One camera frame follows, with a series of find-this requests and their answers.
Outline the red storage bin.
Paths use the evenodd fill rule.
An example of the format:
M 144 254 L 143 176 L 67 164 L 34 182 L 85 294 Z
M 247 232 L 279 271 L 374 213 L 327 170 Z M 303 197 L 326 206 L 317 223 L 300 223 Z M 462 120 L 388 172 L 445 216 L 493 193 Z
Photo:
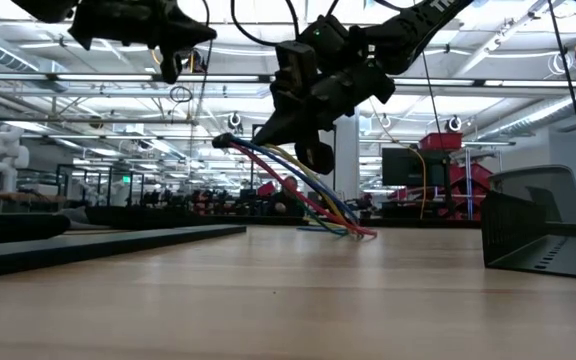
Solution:
M 419 141 L 423 150 L 457 151 L 462 148 L 462 134 L 455 133 L 429 133 Z

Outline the person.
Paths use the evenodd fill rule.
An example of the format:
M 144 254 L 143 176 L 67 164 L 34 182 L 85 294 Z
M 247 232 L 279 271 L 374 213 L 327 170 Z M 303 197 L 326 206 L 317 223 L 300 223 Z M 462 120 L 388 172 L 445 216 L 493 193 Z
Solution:
M 281 190 L 271 196 L 269 201 L 269 216 L 300 217 L 305 216 L 301 201 L 295 196 L 298 182 L 294 176 L 287 176 Z

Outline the wooden workbench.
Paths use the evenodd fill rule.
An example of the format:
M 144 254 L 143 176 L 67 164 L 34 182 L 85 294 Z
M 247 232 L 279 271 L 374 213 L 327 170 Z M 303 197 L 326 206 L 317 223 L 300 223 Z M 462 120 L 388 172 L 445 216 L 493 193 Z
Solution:
M 35 193 L 0 193 L 0 200 L 12 202 L 47 202 L 47 203 L 64 203 L 67 198 L 60 195 L 43 195 Z

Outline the red shelf rack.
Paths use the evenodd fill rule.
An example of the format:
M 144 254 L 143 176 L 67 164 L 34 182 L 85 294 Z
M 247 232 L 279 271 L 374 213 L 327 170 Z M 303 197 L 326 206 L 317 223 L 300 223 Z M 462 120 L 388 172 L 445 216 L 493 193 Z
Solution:
M 450 190 L 454 219 L 480 219 L 480 205 L 490 190 L 488 177 L 491 174 L 491 171 L 477 163 L 470 164 L 470 173 L 467 173 L 466 166 L 451 166 Z

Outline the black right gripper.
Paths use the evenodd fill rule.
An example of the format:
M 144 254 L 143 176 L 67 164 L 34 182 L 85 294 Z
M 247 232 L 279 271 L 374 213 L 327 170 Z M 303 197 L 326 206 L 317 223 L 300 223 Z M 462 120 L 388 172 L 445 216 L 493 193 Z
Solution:
M 332 15 L 319 16 L 297 38 L 297 97 L 275 92 L 275 110 L 252 138 L 255 145 L 294 143 L 297 159 L 310 170 L 328 175 L 335 167 L 333 148 L 320 142 L 319 131 L 332 120 L 352 115 L 354 107 L 374 96 L 385 103 L 395 84 L 368 57 L 365 45 Z

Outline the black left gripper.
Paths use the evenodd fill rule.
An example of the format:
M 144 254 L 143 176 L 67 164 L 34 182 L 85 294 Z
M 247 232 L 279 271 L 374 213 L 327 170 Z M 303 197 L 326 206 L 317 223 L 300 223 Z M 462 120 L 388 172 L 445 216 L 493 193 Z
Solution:
M 176 0 L 81 0 L 68 33 L 86 50 L 93 39 L 117 40 L 153 49 L 167 24 L 167 40 L 178 48 L 160 48 L 163 80 L 174 84 L 180 74 L 182 50 L 214 40 L 217 32 L 181 10 Z

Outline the black monitor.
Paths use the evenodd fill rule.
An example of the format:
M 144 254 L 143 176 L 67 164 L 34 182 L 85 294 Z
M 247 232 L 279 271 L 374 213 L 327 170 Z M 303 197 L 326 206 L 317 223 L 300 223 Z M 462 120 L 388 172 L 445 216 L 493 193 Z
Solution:
M 444 186 L 448 179 L 448 158 L 444 152 L 408 148 L 382 150 L 384 186 Z

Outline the white column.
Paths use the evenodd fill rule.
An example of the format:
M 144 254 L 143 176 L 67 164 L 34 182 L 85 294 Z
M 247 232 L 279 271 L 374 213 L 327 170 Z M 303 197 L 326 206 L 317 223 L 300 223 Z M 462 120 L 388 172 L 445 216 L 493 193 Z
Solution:
M 335 188 L 346 199 L 359 194 L 359 117 L 342 116 L 336 122 Z

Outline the flat black duct cover strip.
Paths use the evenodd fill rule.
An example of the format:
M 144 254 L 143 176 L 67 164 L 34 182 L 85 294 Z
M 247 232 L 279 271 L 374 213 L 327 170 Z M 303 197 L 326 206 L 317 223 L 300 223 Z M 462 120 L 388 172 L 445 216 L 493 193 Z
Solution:
M 0 275 L 241 234 L 243 225 L 60 235 L 45 240 L 0 243 Z

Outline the long ceiling light strip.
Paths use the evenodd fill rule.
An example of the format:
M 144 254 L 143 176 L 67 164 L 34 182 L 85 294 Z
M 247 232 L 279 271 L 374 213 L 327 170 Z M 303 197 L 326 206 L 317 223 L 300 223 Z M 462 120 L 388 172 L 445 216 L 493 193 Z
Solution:
M 439 87 L 492 87 L 492 88 L 565 88 L 564 80 L 502 80 L 502 79 L 465 79 L 465 78 L 421 78 L 389 76 L 398 86 L 432 85 Z M 274 75 L 190 75 L 178 77 L 181 82 L 213 83 L 264 83 L 275 80 Z M 0 81 L 71 81 L 71 82 L 162 82 L 160 74 L 93 74 L 93 73 L 22 73 L 0 72 Z

